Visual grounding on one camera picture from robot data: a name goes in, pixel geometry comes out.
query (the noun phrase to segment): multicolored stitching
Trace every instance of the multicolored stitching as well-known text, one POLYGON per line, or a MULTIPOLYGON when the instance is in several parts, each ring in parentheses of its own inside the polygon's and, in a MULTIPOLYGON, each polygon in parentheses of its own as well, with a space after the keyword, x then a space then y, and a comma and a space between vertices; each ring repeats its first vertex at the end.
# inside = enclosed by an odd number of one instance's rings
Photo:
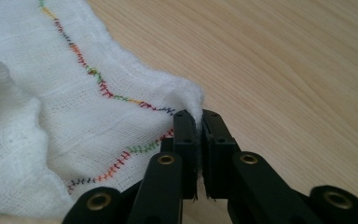
POLYGON ((51 17, 54 20, 54 25, 57 27, 58 32, 65 38, 66 42, 68 42, 68 45, 70 49, 74 52, 74 54, 77 56, 77 62, 86 69, 87 73, 89 75, 95 76, 97 79, 97 84, 100 87, 100 92, 102 96, 107 98, 112 98, 115 100, 120 100, 124 102, 134 103, 140 106, 141 108, 145 109, 151 109, 153 111, 163 111, 166 112, 168 115, 172 116, 174 114, 175 109, 170 107, 163 107, 163 108, 157 108, 155 106, 152 106, 151 104, 148 104, 144 101, 139 101, 135 99, 131 99, 130 97, 125 97, 122 95, 115 95, 113 94, 107 84, 106 81, 103 79, 101 72, 98 71, 97 68, 92 67, 87 64, 83 54, 81 53, 79 47, 71 40, 70 36, 64 31, 62 24, 60 22, 60 19, 57 18, 54 13, 52 13, 47 7, 45 7, 45 2, 43 0, 39 0, 39 6, 42 8, 42 11, 51 17))
POLYGON ((168 137, 173 137, 173 129, 169 129, 159 139, 156 139, 156 141, 150 143, 147 146, 126 147, 128 151, 123 151, 118 158, 115 158, 115 162, 108 168, 107 172, 105 172, 104 174, 98 175, 97 177, 93 177, 93 178, 88 177, 88 178, 78 178, 76 180, 70 180, 69 184, 67 185, 68 193, 72 194, 72 192, 75 190, 75 187, 79 185, 103 182, 105 180, 113 178, 117 170, 121 169, 121 167, 126 164, 125 161, 131 157, 131 153, 145 153, 150 150, 157 149, 162 139, 168 137))

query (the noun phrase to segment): towel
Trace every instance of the towel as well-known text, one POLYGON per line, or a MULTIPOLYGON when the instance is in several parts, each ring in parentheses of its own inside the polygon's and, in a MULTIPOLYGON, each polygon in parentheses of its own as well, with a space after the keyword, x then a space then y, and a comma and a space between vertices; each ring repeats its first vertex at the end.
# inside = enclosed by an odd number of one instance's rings
POLYGON ((0 0, 0 215, 63 218, 143 178, 172 115, 203 92, 112 40, 84 0, 0 0))

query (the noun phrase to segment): wooden table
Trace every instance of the wooden table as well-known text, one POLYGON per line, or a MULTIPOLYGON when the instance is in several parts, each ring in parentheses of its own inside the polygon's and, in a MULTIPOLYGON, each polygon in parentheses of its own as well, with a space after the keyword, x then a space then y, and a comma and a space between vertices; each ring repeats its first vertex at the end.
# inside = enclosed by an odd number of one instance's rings
MULTIPOLYGON (((125 49, 201 85, 204 108, 290 187, 358 196, 358 1, 89 3, 125 49)), ((184 223, 230 223, 227 202, 199 195, 184 223)))

